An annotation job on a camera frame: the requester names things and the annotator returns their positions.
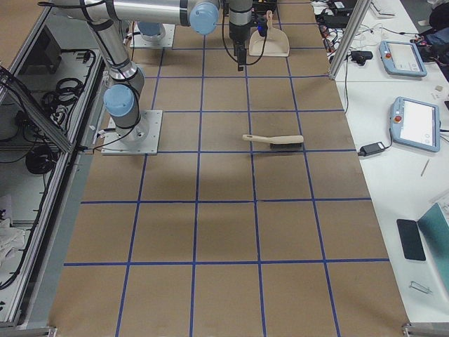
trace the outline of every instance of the gray floor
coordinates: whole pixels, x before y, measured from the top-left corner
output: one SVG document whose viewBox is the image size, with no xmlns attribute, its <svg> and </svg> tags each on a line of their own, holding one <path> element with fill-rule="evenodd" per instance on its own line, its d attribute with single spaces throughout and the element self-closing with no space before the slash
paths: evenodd
<svg viewBox="0 0 449 337">
<path fill-rule="evenodd" d="M 426 0 L 401 0 L 402 5 L 406 9 L 408 15 L 412 19 L 419 33 L 430 29 L 430 26 L 420 26 L 418 21 L 428 20 L 432 11 L 431 4 Z"/>
</svg>

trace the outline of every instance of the tablet screen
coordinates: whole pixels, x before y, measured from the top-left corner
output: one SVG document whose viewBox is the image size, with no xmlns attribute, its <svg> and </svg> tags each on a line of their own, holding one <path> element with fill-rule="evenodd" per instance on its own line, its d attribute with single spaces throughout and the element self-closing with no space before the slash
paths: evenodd
<svg viewBox="0 0 449 337">
<path fill-rule="evenodd" d="M 421 71 L 413 47 L 410 44 L 389 43 L 388 48 L 396 69 L 407 72 Z"/>
<path fill-rule="evenodd" d="M 434 145 L 434 108 L 404 100 L 401 138 L 425 145 Z"/>
</svg>

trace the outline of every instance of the dustpan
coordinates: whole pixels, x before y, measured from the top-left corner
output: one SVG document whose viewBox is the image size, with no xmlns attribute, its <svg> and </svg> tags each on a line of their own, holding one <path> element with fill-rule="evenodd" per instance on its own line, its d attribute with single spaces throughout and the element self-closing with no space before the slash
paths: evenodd
<svg viewBox="0 0 449 337">
<path fill-rule="evenodd" d="M 277 56 L 286 58 L 290 52 L 290 44 L 286 33 L 280 29 L 273 28 L 273 12 L 267 11 L 267 42 L 265 42 L 265 49 L 263 56 Z M 264 37 L 259 35 L 256 30 L 250 39 L 249 53 L 251 56 L 260 56 L 264 45 Z"/>
</svg>

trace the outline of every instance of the teal box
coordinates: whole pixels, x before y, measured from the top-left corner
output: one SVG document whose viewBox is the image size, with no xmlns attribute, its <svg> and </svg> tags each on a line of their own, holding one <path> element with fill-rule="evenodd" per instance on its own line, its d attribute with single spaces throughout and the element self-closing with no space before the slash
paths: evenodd
<svg viewBox="0 0 449 337">
<path fill-rule="evenodd" d="M 449 223 L 442 203 L 434 204 L 418 220 L 418 227 L 426 239 L 439 274 L 449 292 Z"/>
</svg>

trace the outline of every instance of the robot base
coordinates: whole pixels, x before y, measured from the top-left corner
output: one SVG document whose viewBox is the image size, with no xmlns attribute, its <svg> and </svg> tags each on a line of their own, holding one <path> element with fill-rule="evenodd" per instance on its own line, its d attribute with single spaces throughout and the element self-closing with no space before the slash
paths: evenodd
<svg viewBox="0 0 449 337">
<path fill-rule="evenodd" d="M 159 146 L 159 136 L 162 125 L 162 110 L 145 110 L 141 112 L 141 118 L 149 125 L 148 136 L 140 142 L 124 143 L 121 140 L 106 145 L 101 153 L 104 155 L 130 155 L 130 154 L 157 154 Z M 115 128 L 112 118 L 109 120 L 108 128 Z M 107 133 L 105 144 L 116 140 L 118 135 L 115 132 Z"/>
<path fill-rule="evenodd" d="M 141 35 L 135 35 L 131 40 L 130 47 L 134 49 L 162 49 L 173 47 L 173 40 L 175 39 L 175 25 L 164 23 L 163 27 L 166 30 L 166 35 L 159 41 L 147 41 Z M 139 27 L 134 27 L 134 32 L 140 32 Z"/>
</svg>

